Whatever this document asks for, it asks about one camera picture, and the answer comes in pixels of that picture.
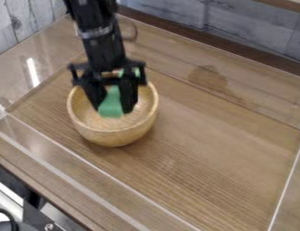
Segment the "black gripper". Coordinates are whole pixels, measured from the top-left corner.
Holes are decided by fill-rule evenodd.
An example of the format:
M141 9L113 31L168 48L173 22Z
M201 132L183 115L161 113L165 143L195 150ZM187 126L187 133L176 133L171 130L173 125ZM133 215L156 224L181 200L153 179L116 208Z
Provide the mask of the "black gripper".
M139 69L140 76L125 75L120 80L120 101L123 111L129 114L139 102L139 84L147 84L145 63L127 56L120 28L95 28L77 30L88 55L88 62L72 63L69 70L73 84L82 87L95 110L107 99L105 82L96 77L116 69Z

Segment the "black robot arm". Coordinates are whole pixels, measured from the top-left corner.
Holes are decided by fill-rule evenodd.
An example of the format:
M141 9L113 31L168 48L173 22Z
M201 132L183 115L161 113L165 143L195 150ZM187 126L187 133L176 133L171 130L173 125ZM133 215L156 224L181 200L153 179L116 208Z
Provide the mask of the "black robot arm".
M139 103L148 85L145 62L128 57L117 19L117 0L64 0L88 61L72 63L73 85L80 86L103 117L120 118Z

